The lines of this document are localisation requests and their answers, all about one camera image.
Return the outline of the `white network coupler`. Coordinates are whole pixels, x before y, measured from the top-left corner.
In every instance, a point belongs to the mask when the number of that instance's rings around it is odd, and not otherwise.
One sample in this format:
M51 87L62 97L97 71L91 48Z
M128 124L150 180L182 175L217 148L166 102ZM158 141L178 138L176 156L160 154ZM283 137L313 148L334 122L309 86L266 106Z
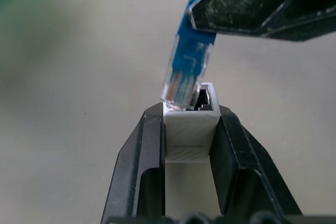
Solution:
M212 83L202 83L199 94L194 110L179 111L163 103L168 163L201 163L208 158L220 108Z

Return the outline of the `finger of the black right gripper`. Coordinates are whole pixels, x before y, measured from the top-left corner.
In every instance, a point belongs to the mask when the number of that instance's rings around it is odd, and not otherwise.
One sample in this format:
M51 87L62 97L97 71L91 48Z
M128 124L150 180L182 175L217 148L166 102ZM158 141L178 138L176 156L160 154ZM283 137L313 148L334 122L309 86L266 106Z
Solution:
M286 41L336 32L336 0L194 0L193 29Z

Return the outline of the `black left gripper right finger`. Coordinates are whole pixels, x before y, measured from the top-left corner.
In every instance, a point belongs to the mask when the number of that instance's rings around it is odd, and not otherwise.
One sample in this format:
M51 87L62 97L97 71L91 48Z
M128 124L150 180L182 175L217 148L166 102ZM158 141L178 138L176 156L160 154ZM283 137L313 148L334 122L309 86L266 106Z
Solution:
M220 107L209 159L220 212L249 218L259 211L275 215L302 212L267 150L229 108Z

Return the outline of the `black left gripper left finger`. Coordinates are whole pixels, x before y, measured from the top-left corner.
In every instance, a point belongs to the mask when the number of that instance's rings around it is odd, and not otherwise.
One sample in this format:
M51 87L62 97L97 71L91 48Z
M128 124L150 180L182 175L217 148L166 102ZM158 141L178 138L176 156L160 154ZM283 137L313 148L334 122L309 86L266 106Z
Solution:
M114 217L165 216L165 127L163 105L147 108L121 147L101 224Z

